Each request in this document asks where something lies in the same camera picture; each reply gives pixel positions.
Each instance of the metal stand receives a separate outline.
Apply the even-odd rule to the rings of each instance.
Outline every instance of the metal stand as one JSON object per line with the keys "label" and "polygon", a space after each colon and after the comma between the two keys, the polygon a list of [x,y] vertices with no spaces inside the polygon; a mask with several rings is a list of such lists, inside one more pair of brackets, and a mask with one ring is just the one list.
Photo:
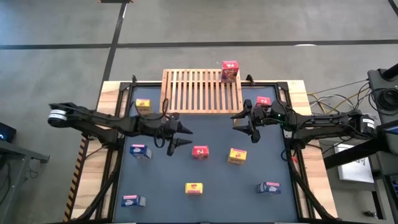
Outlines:
{"label": "metal stand", "polygon": [[358,159],[373,155],[379,151],[388,152],[386,140],[382,137],[369,140],[352,148],[346,149],[323,159],[326,169],[347,164]]}
{"label": "metal stand", "polygon": [[40,163],[48,163],[50,156],[43,155],[38,152],[34,152],[22,147],[16,146],[14,144],[8,143],[6,141],[0,141],[0,152],[12,155],[22,155],[27,156],[29,159],[37,159]]}
{"label": "metal stand", "polygon": [[10,188],[4,192],[4,201],[0,204],[0,224],[11,223],[11,210],[16,202],[16,196],[25,182],[25,173],[29,168],[31,159],[37,159],[40,163],[48,163],[50,156],[18,147],[6,141],[0,141],[0,167],[8,169],[5,181],[9,182]]}

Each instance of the white paper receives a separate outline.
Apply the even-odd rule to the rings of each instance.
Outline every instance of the white paper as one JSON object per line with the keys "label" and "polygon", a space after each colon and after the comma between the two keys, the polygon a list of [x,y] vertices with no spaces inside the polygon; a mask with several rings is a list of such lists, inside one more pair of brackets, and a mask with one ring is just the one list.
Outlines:
{"label": "white paper", "polygon": [[[335,146],[335,153],[344,151],[353,146],[339,144]],[[358,182],[374,183],[369,158],[362,158],[349,164],[338,166],[340,180],[351,180]]]}

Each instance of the yellow and black hazard tape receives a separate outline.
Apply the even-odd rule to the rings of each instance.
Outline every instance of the yellow and black hazard tape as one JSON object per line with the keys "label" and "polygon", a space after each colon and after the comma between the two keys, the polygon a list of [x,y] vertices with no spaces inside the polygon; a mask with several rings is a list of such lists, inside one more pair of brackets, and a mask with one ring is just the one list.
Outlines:
{"label": "yellow and black hazard tape", "polygon": [[73,210],[73,206],[75,205],[76,193],[77,193],[77,189],[79,187],[81,172],[83,170],[86,153],[87,153],[87,149],[88,149],[88,142],[89,142],[89,140],[87,140],[87,138],[82,137],[81,143],[80,143],[80,148],[79,148],[79,153],[78,153],[77,161],[76,161],[76,165],[75,165],[75,171],[74,171],[73,177],[72,177],[72,184],[70,185],[70,191],[69,191],[68,200],[67,200],[67,207],[65,209],[65,216],[63,218],[64,222],[69,221],[72,216],[72,210]]}

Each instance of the gray tabletop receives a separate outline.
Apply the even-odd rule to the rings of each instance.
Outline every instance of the gray tabletop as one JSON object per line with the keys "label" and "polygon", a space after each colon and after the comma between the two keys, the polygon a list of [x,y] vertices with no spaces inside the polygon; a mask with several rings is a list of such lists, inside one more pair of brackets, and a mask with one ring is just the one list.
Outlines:
{"label": "gray tabletop", "polygon": [[[275,99],[273,87],[243,88],[243,98],[256,96]],[[139,87],[136,98],[149,98],[152,109],[159,111],[160,88]],[[226,115],[181,115],[183,125],[194,134],[179,134],[193,144],[178,147],[172,157],[165,146],[158,149],[153,138],[127,138],[114,212],[114,222],[181,223],[181,222],[296,222],[292,183],[288,165],[280,158],[284,150],[279,126],[259,128],[261,140],[252,144],[250,137],[232,130],[233,120]],[[138,160],[129,153],[131,144],[146,144],[152,160]],[[194,145],[207,145],[210,157],[192,159]],[[241,165],[227,164],[231,147],[248,152]],[[280,195],[259,195],[256,185],[264,182],[281,184]],[[184,192],[188,182],[203,183],[203,195]],[[121,207],[123,195],[146,197],[146,207]]]}

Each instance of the yellow box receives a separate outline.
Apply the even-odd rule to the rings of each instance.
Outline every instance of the yellow box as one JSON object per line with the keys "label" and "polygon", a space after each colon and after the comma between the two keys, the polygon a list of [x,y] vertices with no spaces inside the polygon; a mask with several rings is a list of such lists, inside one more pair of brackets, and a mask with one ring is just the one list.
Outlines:
{"label": "yellow box", "polygon": [[186,183],[185,193],[189,195],[200,195],[203,193],[202,183]]}
{"label": "yellow box", "polygon": [[139,114],[152,113],[152,108],[150,107],[150,100],[148,99],[136,99],[136,106]]}
{"label": "yellow box", "polygon": [[248,152],[245,150],[231,148],[231,151],[229,152],[228,163],[242,165],[244,164],[244,161],[246,161],[247,154]]}

